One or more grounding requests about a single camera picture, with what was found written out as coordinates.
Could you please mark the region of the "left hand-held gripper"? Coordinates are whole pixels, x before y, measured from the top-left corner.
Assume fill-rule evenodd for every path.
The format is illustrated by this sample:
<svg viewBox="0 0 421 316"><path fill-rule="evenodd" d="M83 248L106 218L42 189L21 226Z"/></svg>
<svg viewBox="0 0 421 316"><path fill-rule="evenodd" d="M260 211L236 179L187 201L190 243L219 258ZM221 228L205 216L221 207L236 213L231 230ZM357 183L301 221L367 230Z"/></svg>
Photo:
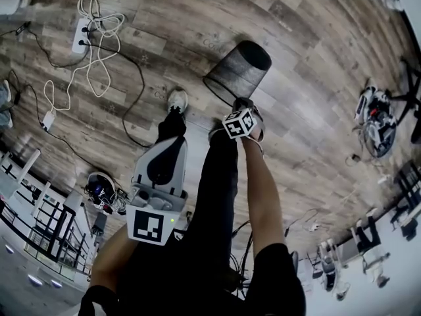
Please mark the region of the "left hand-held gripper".
<svg viewBox="0 0 421 316"><path fill-rule="evenodd" d="M138 160L126 205L128 237L163 246L184 210L187 142L183 136L155 144Z"/></svg>

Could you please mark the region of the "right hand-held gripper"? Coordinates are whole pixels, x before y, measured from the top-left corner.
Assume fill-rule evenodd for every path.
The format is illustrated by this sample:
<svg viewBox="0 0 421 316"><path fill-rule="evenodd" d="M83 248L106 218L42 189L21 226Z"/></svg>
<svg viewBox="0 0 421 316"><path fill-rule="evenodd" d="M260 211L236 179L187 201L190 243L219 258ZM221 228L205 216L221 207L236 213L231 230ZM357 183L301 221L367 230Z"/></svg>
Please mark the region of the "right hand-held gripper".
<svg viewBox="0 0 421 316"><path fill-rule="evenodd" d="M231 139L250 138L256 142L263 141L265 126L254 102L246 97L237 97L232 112L222 121L222 125Z"/></svg>

